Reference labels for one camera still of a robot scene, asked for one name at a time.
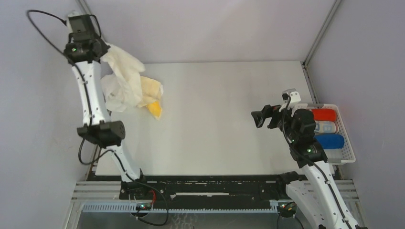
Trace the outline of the blue towel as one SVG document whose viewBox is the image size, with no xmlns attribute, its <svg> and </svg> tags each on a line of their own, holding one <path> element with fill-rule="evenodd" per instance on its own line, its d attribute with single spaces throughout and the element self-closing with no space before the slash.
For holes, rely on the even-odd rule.
<svg viewBox="0 0 405 229">
<path fill-rule="evenodd" d="M 341 149 L 344 147 L 344 137 L 339 134 L 316 135 L 315 139 L 323 149 Z"/>
</svg>

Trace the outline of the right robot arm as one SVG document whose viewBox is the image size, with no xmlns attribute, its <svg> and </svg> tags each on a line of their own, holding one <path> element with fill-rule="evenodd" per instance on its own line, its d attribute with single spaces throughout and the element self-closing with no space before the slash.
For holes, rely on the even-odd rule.
<svg viewBox="0 0 405 229">
<path fill-rule="evenodd" d="M 284 173 L 276 185 L 281 198 L 291 198 L 307 218 L 313 229 L 360 229 L 362 226 L 352 215 L 330 172 L 328 158 L 314 137 L 315 121 L 310 110 L 293 110 L 290 105 L 265 105 L 252 111 L 257 128 L 270 119 L 269 129 L 278 128 L 286 140 L 290 154 L 311 184 L 309 193 L 296 172 Z"/>
</svg>

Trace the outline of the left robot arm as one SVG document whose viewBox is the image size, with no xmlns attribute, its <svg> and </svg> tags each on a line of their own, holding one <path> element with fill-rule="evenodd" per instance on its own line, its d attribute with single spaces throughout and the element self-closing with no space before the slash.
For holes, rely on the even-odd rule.
<svg viewBox="0 0 405 229">
<path fill-rule="evenodd" d="M 124 123 L 111 119 L 102 90 L 101 61 L 111 50 L 112 46 L 102 39 L 89 37 L 77 40 L 72 34 L 64 48 L 63 55 L 77 80 L 83 109 L 83 124 L 77 128 L 77 134 L 83 142 L 90 142 L 100 148 L 99 156 L 88 162 L 88 165 L 105 155 L 110 156 L 118 167 L 121 181 L 134 182 L 131 193 L 143 199 L 149 194 L 149 186 L 141 181 L 143 172 L 125 145 Z"/>
</svg>

